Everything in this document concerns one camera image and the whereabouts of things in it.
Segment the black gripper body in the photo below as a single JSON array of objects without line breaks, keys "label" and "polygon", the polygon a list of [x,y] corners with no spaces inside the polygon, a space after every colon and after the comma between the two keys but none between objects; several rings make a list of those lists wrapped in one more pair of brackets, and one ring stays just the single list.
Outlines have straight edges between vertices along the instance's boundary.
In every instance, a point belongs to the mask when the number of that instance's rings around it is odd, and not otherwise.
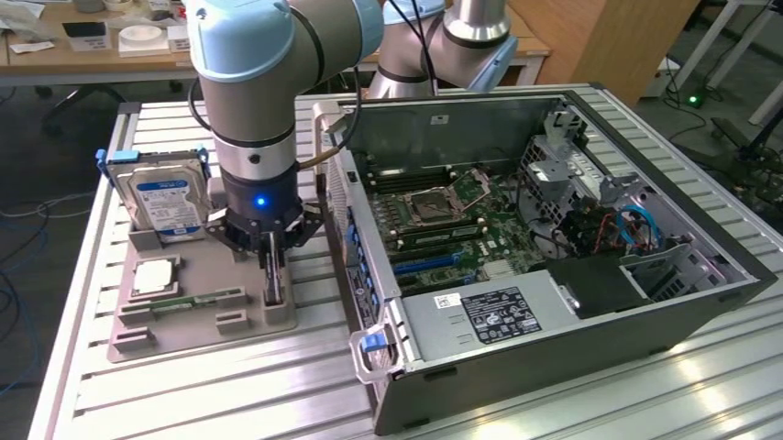
[{"label": "black gripper body", "polygon": [[220,241],[234,251],[259,251],[260,234],[275,232],[283,248],[300,247],[306,243],[306,227],[296,225],[288,230],[303,216],[299,170],[287,169],[262,181],[220,171],[228,202]]}]

